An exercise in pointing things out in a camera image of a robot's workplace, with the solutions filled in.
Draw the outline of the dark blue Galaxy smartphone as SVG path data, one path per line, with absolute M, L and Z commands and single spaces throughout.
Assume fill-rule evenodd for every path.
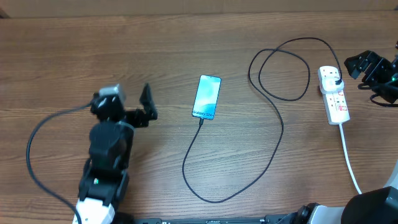
M 221 78 L 201 75 L 192 109 L 192 116 L 213 120 L 220 92 Z

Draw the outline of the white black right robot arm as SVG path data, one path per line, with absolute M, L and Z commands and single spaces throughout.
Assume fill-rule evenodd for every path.
M 360 90 L 371 90 L 370 101 L 382 98 L 380 106 L 397 107 L 397 60 L 389 61 L 377 53 L 367 50 L 348 57 L 344 65 L 350 77 L 363 75 Z M 325 103 L 326 116 L 331 125 L 340 130 L 343 154 L 350 176 L 354 176 L 349 161 L 343 123 L 350 116 L 343 91 L 344 83 L 337 68 L 323 66 L 318 69 L 320 91 Z M 363 193 L 357 182 L 355 195 L 344 207 L 327 207 L 318 203 L 302 206 L 279 220 L 279 223 L 397 223 L 397 171 L 394 170 L 381 189 Z

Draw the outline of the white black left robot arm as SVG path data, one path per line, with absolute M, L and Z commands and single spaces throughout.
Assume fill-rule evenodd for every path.
M 107 86 L 93 95 L 90 111 L 98 123 L 89 134 L 89 158 L 78 188 L 74 223 L 134 223 L 119 212 L 129 183 L 129 160 L 134 132 L 157 119 L 149 84 L 139 98 L 141 109 L 125 110 L 121 85 Z

